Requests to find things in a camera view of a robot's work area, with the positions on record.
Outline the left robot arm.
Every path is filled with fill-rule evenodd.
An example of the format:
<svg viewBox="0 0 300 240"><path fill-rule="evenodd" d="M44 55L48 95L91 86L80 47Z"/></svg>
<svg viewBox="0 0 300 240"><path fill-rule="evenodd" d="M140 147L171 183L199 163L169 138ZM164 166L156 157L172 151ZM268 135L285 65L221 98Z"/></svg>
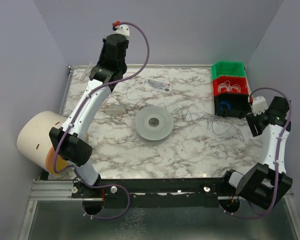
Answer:
<svg viewBox="0 0 300 240"><path fill-rule="evenodd" d="M60 127L52 127L49 138L57 155L73 165L76 174L89 186L97 185L100 174L90 160L92 147L85 141L98 109L111 94L114 83L127 71L127 33L113 33L103 40L97 64L91 69L87 87L77 106Z"/></svg>

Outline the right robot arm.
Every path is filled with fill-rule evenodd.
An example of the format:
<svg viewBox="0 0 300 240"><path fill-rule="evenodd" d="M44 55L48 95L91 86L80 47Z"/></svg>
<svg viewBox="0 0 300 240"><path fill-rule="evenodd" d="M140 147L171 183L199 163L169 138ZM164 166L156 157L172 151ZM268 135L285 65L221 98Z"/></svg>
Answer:
<svg viewBox="0 0 300 240"><path fill-rule="evenodd" d="M274 207L293 184L284 163L291 131L291 121L286 119L290 107L284 97L275 96L268 104L258 96L252 100L251 109L246 120L252 135L262 137L260 160L247 173L227 171L223 181L235 196L266 210Z"/></svg>

